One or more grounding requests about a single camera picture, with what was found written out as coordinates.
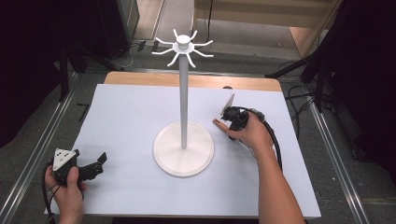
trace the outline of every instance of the gray floor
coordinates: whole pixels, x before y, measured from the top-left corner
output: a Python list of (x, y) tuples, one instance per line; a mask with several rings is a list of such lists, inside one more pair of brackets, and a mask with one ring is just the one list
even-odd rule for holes
[[(163, 26), (160, 25), (158, 35), (161, 34), (161, 27), (163, 28)], [(271, 40), (273, 43), (277, 43), (279, 38), (285, 41), (290, 40), (289, 34), (284, 31), (283, 27), (273, 28), (275, 30), (277, 29), (277, 32), (273, 33), (274, 36)], [(215, 38), (219, 35), (215, 32), (213, 36), (213, 38)], [(219, 37), (216, 38), (218, 42), (221, 43), (222, 40), (219, 39)], [(244, 46), (243, 43), (238, 42), (237, 39), (224, 40), (223, 42)], [(298, 59), (295, 56), (296, 51), (289, 41), (283, 44), (288, 47), (279, 51), (276, 51), (276, 46), (274, 45), (268, 43), (266, 45), (266, 47), (272, 48), (274, 55), (277, 55), (277, 57), (257, 55), (254, 51), (248, 50), (243, 54), (236, 54), (230, 51), (224, 52), (221, 50), (220, 45), (216, 50), (203, 49), (203, 52), (214, 53), (215, 57), (208, 60), (198, 55), (191, 55), (195, 64), (197, 64), (197, 68), (191, 69), (191, 71), (260, 77), (263, 74), (273, 73), (279, 68), (288, 65), (287, 62)], [(164, 55), (163, 57), (157, 57), (152, 56), (150, 52), (151, 46), (149, 44), (142, 51), (137, 52), (136, 49), (134, 49), (132, 51), (134, 57), (133, 63), (125, 70), (156, 69), (174, 71), (177, 69), (176, 65), (171, 67), (166, 66), (173, 58), (172, 53)], [(117, 63), (128, 64), (130, 60), (130, 56), (125, 54), (117, 60)], [(101, 64), (89, 58), (86, 58), (86, 62), (89, 68), (86, 74), (78, 74), (78, 83), (74, 85), (75, 91), (70, 104), (55, 134), (49, 142), (48, 149), (40, 162), (39, 168), (34, 171), (32, 182), (26, 192), (24, 192), (24, 196), (19, 203), (15, 216), (10, 223), (44, 223), (46, 220), (46, 216), (44, 215), (44, 203), (40, 190), (42, 167), (45, 161), (53, 156), (52, 154), (56, 147), (71, 148), (74, 145), (74, 141), (78, 136), (79, 128), (82, 124), (82, 121), (79, 120), (84, 110), (84, 107), (78, 104), (89, 104), (91, 102), (96, 84), (103, 83), (108, 73), (108, 70)], [(302, 69), (303, 68), (294, 70), (290, 74), (279, 79), (285, 95), (291, 87), (301, 84), (298, 76), (301, 74)], [(301, 93), (304, 93), (303, 88), (296, 89), (292, 94)], [(24, 168), (24, 164), (28, 162), (34, 151), (35, 145), (39, 141), (52, 113), (58, 105), (59, 94), (59, 88), (54, 90), (53, 93), (47, 97), (42, 106), (40, 106), (26, 122), (18, 136), (10, 144), (0, 148), (0, 172), (2, 174), (0, 180), (0, 204), (6, 202), (9, 191), (13, 188), (14, 183), (17, 181)], [(297, 107), (300, 107), (306, 102), (306, 98), (298, 98), (294, 102)], [(288, 107), (290, 109), (290, 115), (294, 115), (290, 102), (288, 102)], [(350, 145), (337, 117), (328, 110), (324, 110), (323, 115), (352, 183), (361, 197), (363, 207), (371, 223), (396, 223), (396, 188), (391, 183), (389, 174), (374, 162), (360, 162), (354, 160), (351, 155)], [(299, 144), (322, 213), (321, 218), (309, 220), (309, 223), (355, 223), (355, 218), (349, 208), (348, 200), (334, 170), (328, 150), (318, 131), (318, 125), (309, 109), (300, 115), (300, 122), (301, 130)], [(138, 219), (133, 223), (158, 223), (159, 221), (159, 219)], [(183, 219), (182, 221), (184, 223), (220, 223), (220, 220), (212, 219)], [(112, 217), (85, 216), (83, 223), (112, 223)], [(239, 220), (235, 223), (247, 223), (247, 221)]]

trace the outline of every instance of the floor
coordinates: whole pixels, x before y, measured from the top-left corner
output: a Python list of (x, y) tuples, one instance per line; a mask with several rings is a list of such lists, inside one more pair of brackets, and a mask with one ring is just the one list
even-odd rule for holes
[[(147, 41), (141, 51), (131, 50), (131, 54), (125, 54), (117, 60), (118, 64), (130, 64), (123, 68), (126, 71), (156, 71), (167, 70), (175, 72), (175, 67), (166, 65), (172, 60), (173, 55), (164, 55), (158, 58), (151, 55), (154, 46), (153, 37), (159, 37), (164, 41), (174, 40), (173, 29), (179, 34), (187, 35), (191, 31), (191, 11), (193, 1), (166, 0), (158, 1), (159, 5), (151, 5), (158, 11), (150, 12), (155, 19), (148, 19), (151, 24), (150, 30), (134, 40), (134, 42)], [(183, 13), (175, 13), (177, 8), (183, 7)], [(199, 21), (198, 42), (205, 41), (207, 21)], [(212, 21), (210, 39), (214, 40), (211, 47), (203, 48), (204, 53), (213, 53), (212, 61), (203, 61), (198, 55), (193, 59), (198, 66), (193, 71), (199, 73), (216, 73), (220, 76), (244, 76), (260, 77), (263, 74), (271, 74), (293, 62), (299, 60), (299, 54), (295, 48), (288, 27), (258, 26), (241, 24), (237, 22)], [(158, 51), (166, 46), (160, 45)], [(81, 118), (84, 116), (85, 107), (92, 100), (92, 95), (97, 83), (103, 83), (108, 69), (105, 69), (96, 61), (86, 58), (89, 68), (86, 74), (76, 74), (70, 78), (72, 84), (71, 95), (67, 105), (59, 104), (59, 88), (48, 96), (42, 106), (33, 114), (20, 131), (17, 138), (7, 146), (0, 149), (0, 204), (7, 205), (7, 198), (18, 189), (21, 174), (30, 172), (26, 179), (28, 187), (22, 188), (19, 194), (23, 195), (19, 201), (13, 202), (17, 206), (11, 209), (13, 216), (2, 219), (2, 223), (43, 223), (46, 216), (43, 214), (44, 204), (40, 192), (41, 167), (52, 156), (52, 150), (56, 147), (70, 148), (73, 146), (81, 127)], [(297, 85), (301, 85), (299, 75), (302, 68), (296, 69), (279, 79), (285, 96), (288, 91)], [(304, 88), (296, 88), (293, 94), (305, 93)], [(298, 98), (294, 101), (297, 106), (302, 106), (306, 98)], [(295, 112), (287, 101), (290, 115)], [(356, 161), (351, 154), (342, 126), (336, 116), (328, 110), (321, 115), (327, 125), (332, 140), (336, 147), (336, 154), (341, 158), (340, 163), (334, 163), (334, 151), (329, 150), (329, 144), (323, 140), (323, 134), (318, 127), (318, 117), (311, 106), (300, 115), (299, 144), (302, 150), (308, 173), (314, 187), (321, 218), (308, 220), (308, 223), (396, 223), (396, 188), (391, 183), (389, 175), (376, 163)], [(55, 132), (49, 139), (42, 139), (41, 135), (46, 126), (52, 123), (52, 114), (58, 111), (60, 120), (54, 122)], [(41, 154), (36, 153), (44, 148)], [(37, 167), (24, 165), (30, 161), (31, 155), (37, 155)], [(337, 170), (344, 166), (345, 173), (339, 174)], [(350, 204), (353, 199), (346, 198), (348, 192), (343, 183), (349, 183), (356, 190), (358, 202)], [(363, 214), (354, 214), (354, 206), (363, 208)], [(7, 206), (3, 206), (1, 218)], [(113, 220), (112, 217), (86, 216), (83, 223), (159, 223), (159, 219), (135, 218), (127, 220)], [(251, 220), (220, 220), (220, 219), (162, 219), (162, 223), (252, 223)]]

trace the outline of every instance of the gray carpet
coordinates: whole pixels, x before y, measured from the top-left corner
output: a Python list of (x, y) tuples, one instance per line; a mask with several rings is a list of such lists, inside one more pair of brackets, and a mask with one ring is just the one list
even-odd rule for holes
[[(143, 51), (133, 50), (134, 62), (125, 70), (136, 69), (159, 69), (176, 70), (177, 65), (166, 67), (172, 60), (174, 54), (159, 57), (150, 54), (151, 47)], [(258, 77), (270, 74), (285, 66), (286, 60), (274, 58), (263, 58), (254, 56), (241, 56), (238, 59), (230, 54), (216, 54), (213, 59), (204, 59), (200, 56), (192, 56), (197, 65), (193, 71), (245, 74), (246, 76)], [(117, 60), (118, 63), (129, 63), (130, 57), (125, 54)], [(92, 100), (97, 83), (103, 83), (108, 70), (101, 64), (86, 59), (89, 68), (86, 74), (79, 74), (79, 83), (71, 103), (67, 108), (55, 135), (49, 143), (48, 150), (35, 172), (33, 180), (24, 194), (11, 223), (45, 223), (44, 203), (40, 188), (40, 175), (44, 163), (53, 156), (56, 147), (71, 149), (74, 145), (81, 127), (79, 121), (84, 107), (78, 104), (89, 104)], [(280, 78), (282, 90), (287, 94), (288, 90), (299, 85), (298, 76), (303, 68), (295, 70), (285, 77)], [(302, 88), (293, 91), (292, 94), (304, 93)], [(7, 146), (0, 149), (0, 203), (3, 204), (13, 183), (18, 178), (24, 164), (28, 161), (35, 144), (38, 142), (51, 113), (55, 110), (60, 90), (56, 89), (45, 100), (33, 116), (26, 122), (18, 136)], [(297, 107), (306, 102), (305, 97), (293, 101)], [(288, 102), (290, 115), (294, 112)], [(351, 179), (355, 184), (364, 207), (372, 223), (396, 223), (396, 188), (392, 185), (389, 175), (381, 167), (373, 162), (355, 161), (350, 153), (350, 146), (343, 134), (336, 116), (325, 110), (324, 115), (332, 131), (339, 152), (343, 157)], [(347, 199), (337, 179), (326, 147), (318, 131), (310, 110), (300, 115), (300, 137), (299, 144), (303, 152), (305, 164), (310, 175), (314, 191), (317, 195), (318, 204), (322, 214), (321, 218), (308, 220), (309, 223), (355, 223), (354, 217), (349, 209)], [(184, 223), (248, 223), (248, 220), (212, 220), (212, 219), (188, 219)], [(85, 216), (83, 223), (112, 223), (112, 217)], [(135, 219), (130, 223), (158, 223), (160, 219)]]

